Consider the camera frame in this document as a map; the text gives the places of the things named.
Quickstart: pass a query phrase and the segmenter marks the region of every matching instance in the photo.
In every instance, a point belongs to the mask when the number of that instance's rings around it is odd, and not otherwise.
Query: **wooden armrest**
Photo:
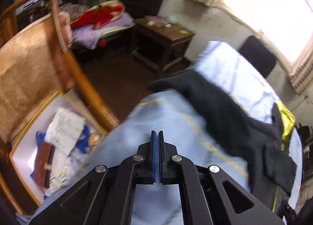
[[[4,194],[7,196],[7,199],[9,200],[11,205],[14,207],[15,211],[20,215],[27,215],[27,213],[23,210],[23,208],[21,208],[16,199],[13,197],[1,173],[0,173],[0,187],[2,188]]]
[[[89,105],[90,112],[98,123],[107,131],[111,131],[113,128],[117,127],[120,124],[119,120],[114,116],[113,112],[83,73],[72,51],[66,51],[64,58],[71,70],[76,85]]]

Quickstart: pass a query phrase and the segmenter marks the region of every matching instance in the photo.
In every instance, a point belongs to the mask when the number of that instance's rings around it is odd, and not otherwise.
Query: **blue bedsheet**
[[[205,51],[191,66],[208,81],[230,94],[250,116],[271,123],[271,108],[279,100],[266,80],[236,50],[226,43],[209,42]],[[205,121],[194,108],[174,90],[144,98],[127,120],[114,129],[90,155],[85,167],[73,183],[98,164],[108,167],[120,164],[137,152],[140,144],[150,141],[151,130],[164,132],[166,142],[176,145],[178,153],[194,164],[208,167],[219,165],[245,189],[248,188],[247,163],[227,155],[205,131]],[[297,164],[295,183],[289,204],[295,207],[302,171],[302,147],[294,130],[290,156]],[[48,198],[36,211],[40,213],[69,186]],[[131,224],[183,224],[177,185],[138,185]]]

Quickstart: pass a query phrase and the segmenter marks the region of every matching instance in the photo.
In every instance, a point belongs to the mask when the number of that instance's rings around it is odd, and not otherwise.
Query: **wooden desk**
[[[194,32],[177,24],[174,24],[169,28],[158,27],[156,25],[149,26],[147,25],[148,21],[144,18],[136,19],[135,23],[136,25],[133,28],[131,42],[132,54],[147,64],[151,69],[155,70],[159,77],[162,77],[162,73],[183,59],[188,45],[192,37],[195,35]],[[161,55],[157,63],[152,62],[150,59],[137,52],[137,34],[149,37],[163,46],[163,55]],[[169,57],[174,51],[176,52],[176,59],[169,62]]]

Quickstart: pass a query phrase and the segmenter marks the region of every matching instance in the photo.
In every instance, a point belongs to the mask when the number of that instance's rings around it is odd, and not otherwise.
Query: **brown floor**
[[[114,54],[116,52],[96,49],[76,57],[90,82],[123,121],[140,100],[150,94],[147,87],[157,75],[127,52]],[[164,77],[185,68],[178,63],[167,70]]]

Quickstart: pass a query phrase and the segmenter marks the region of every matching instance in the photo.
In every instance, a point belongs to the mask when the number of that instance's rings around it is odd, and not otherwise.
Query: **metal bolt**
[[[211,165],[211,166],[209,167],[209,170],[210,170],[211,172],[213,172],[213,173],[217,173],[217,172],[219,172],[219,167],[216,166],[216,165]]]
[[[175,162],[180,162],[182,160],[182,157],[180,155],[173,155],[172,160]]]
[[[141,161],[141,160],[143,159],[143,156],[140,155],[140,154],[135,154],[135,155],[133,156],[133,159],[134,159],[135,161],[139,162],[139,161]]]
[[[102,173],[102,172],[104,172],[104,171],[105,171],[105,166],[103,166],[103,165],[98,165],[98,166],[96,167],[96,172]]]

